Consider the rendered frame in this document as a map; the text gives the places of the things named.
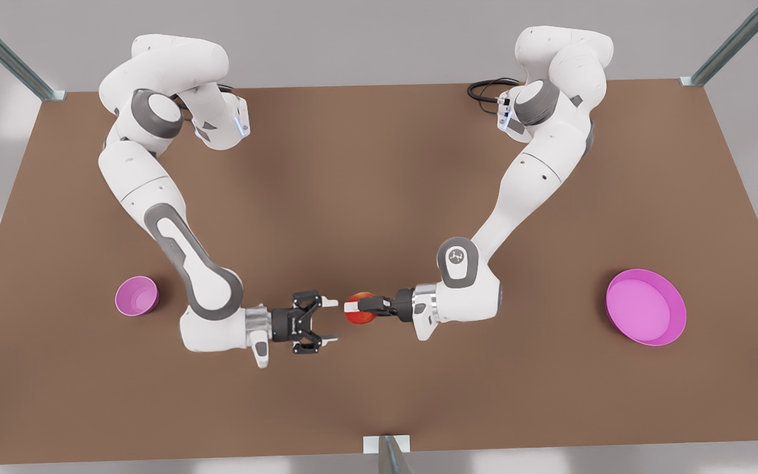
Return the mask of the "red apple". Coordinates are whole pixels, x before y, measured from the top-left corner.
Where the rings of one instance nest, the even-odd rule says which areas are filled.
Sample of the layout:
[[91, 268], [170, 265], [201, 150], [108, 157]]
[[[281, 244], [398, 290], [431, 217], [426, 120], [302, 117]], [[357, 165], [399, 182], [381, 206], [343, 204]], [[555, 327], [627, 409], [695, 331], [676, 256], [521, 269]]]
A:
[[[361, 293], [357, 293], [357, 294], [352, 295], [348, 300], [346, 300], [346, 302], [348, 302], [348, 301], [359, 301], [361, 299], [372, 298], [374, 296], [375, 295], [371, 294], [371, 293], [361, 292]], [[346, 317], [347, 321], [349, 321], [349, 322], [351, 322], [353, 324], [356, 324], [356, 325], [367, 324], [368, 322], [373, 321], [376, 318], [376, 316], [377, 316], [376, 314], [373, 314], [373, 313], [370, 313], [370, 312], [364, 312], [364, 311], [360, 311], [360, 312], [355, 313], [355, 314], [346, 314], [345, 313], [345, 317]]]

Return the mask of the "small pink bowl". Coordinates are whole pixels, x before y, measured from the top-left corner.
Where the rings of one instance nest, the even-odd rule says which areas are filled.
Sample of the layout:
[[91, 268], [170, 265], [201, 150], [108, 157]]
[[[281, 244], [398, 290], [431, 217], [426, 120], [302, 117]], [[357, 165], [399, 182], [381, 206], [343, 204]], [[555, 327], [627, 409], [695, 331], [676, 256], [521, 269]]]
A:
[[153, 279], [133, 276], [118, 286], [114, 295], [115, 308], [125, 316], [145, 315], [159, 304], [160, 293]]

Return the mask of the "pink plate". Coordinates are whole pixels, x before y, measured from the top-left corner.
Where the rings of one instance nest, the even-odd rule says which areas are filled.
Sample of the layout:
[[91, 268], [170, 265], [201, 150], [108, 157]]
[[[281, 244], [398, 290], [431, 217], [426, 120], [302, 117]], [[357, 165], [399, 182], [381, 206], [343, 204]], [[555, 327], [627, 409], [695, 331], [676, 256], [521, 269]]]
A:
[[687, 322], [685, 301], [677, 288], [661, 274], [642, 268], [611, 279], [605, 309], [623, 336], [649, 347], [676, 341]]

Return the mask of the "silver frame post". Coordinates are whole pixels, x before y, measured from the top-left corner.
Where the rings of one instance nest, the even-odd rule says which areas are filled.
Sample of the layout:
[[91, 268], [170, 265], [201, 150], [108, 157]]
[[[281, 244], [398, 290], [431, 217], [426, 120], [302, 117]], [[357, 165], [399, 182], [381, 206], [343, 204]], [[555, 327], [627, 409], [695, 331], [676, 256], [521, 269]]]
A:
[[758, 5], [689, 77], [680, 77], [685, 88], [703, 88], [741, 49], [758, 34]]
[[362, 452], [377, 455], [377, 474], [413, 474], [406, 459], [411, 452], [411, 438], [408, 434], [365, 436], [362, 438]]
[[0, 38], [0, 64], [24, 84], [31, 93], [42, 101], [63, 101], [66, 92], [54, 90], [39, 77], [1, 38]]

